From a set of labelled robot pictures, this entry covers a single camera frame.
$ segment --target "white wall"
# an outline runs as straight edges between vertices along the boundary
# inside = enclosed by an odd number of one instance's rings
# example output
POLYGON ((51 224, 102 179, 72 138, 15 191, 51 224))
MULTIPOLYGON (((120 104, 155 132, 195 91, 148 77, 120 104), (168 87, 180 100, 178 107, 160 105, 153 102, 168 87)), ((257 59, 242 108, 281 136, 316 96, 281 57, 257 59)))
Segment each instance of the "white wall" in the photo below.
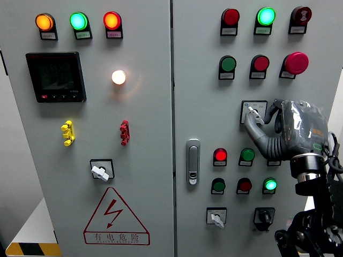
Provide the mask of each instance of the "white wall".
POLYGON ((333 101, 331 115, 328 123, 329 131, 335 133, 338 143, 343 142, 343 71, 338 82, 336 96, 333 101))
POLYGON ((0 60, 0 241, 6 248, 43 198, 9 77, 0 60))

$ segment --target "gray metal panel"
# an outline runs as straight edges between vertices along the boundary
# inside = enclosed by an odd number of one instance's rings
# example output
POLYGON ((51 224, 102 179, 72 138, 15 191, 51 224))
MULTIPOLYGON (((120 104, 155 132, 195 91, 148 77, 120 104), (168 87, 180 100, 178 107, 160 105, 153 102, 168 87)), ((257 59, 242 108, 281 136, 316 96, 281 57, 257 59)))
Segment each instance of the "gray metal panel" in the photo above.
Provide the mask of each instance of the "gray metal panel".
POLYGON ((173 256, 169 9, 157 0, 0 3, 0 44, 63 256, 173 256), (75 40, 69 17, 77 11, 88 16, 92 40, 75 40), (105 38, 108 11, 121 15, 123 40, 105 38), (40 40, 35 17, 42 12, 55 18, 57 42, 40 40), (85 103, 36 102, 25 54, 40 51, 80 53, 85 103), (127 76, 120 88, 111 81, 117 69, 127 76), (67 119, 76 132, 68 148, 60 129, 67 119), (125 147, 124 119, 131 133, 125 147), (93 179, 92 158, 112 158, 115 179, 93 179), (85 244, 83 231, 110 186, 150 232, 150 246, 85 244))
MULTIPOLYGON (((175 131, 178 256, 279 256, 274 232, 285 229, 287 220, 303 210, 306 197, 295 194, 296 180, 289 162, 267 167, 246 131, 239 124, 242 100, 274 98, 307 100, 329 117, 342 69, 342 1, 173 1, 175 131), (289 17, 299 5, 312 9, 305 35, 288 35, 289 17), (253 36, 257 11, 273 7, 276 20, 270 36, 253 36), (226 8, 240 12, 238 36, 220 37, 220 18, 226 8), (306 53, 308 69, 295 80, 279 79, 283 59, 296 51, 306 53), (255 55, 270 59, 265 80, 249 80, 255 55), (233 81, 218 80, 219 60, 231 55, 237 60, 233 81), (200 182, 185 181, 185 144, 197 138, 202 144, 200 182), (213 167, 216 148, 228 151, 227 167, 213 167), (255 150, 252 167, 239 167, 240 152, 255 150), (211 195, 211 182, 226 182, 224 195, 211 195), (237 182, 250 178, 250 195, 236 195, 237 182), (275 195, 262 195, 262 183, 274 177, 275 195), (227 207, 223 230, 206 225, 206 207, 227 207), (275 207, 269 232, 254 231, 256 207, 275 207)), ((273 135, 273 125, 262 126, 273 135)))

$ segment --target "digital meter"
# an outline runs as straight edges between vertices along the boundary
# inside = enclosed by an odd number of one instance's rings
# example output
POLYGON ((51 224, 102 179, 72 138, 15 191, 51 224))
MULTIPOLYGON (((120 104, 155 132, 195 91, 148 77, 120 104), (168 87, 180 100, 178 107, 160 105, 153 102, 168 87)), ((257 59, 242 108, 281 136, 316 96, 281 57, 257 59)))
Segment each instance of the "digital meter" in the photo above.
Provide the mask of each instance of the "digital meter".
POLYGON ((30 52, 26 60, 37 102, 86 101, 78 52, 30 52))

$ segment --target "green push button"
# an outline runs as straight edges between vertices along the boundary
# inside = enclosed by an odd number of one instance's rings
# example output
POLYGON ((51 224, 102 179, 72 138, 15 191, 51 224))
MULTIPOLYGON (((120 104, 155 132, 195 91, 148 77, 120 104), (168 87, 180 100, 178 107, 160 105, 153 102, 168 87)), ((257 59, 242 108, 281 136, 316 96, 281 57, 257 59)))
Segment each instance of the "green push button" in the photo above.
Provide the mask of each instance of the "green push button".
POLYGON ((236 68, 236 60, 232 57, 227 57, 221 62, 221 67, 225 71, 232 71, 236 68))
POLYGON ((217 182, 214 184, 213 189, 216 190, 217 192, 221 192, 225 189, 225 184, 222 182, 217 182))
POLYGON ((251 148, 246 148, 241 151, 241 158, 246 162, 251 162, 255 158, 255 153, 251 148))

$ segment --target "yellow terminal connector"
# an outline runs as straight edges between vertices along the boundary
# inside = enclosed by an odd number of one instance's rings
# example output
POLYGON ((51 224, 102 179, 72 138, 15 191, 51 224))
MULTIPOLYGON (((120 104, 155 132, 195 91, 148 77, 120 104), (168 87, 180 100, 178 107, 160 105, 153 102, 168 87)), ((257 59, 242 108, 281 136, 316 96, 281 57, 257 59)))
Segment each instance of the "yellow terminal connector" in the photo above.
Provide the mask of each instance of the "yellow terminal connector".
POLYGON ((75 140, 73 122, 71 120, 67 120, 61 127, 63 133, 63 138, 66 138, 64 145, 70 146, 75 140))

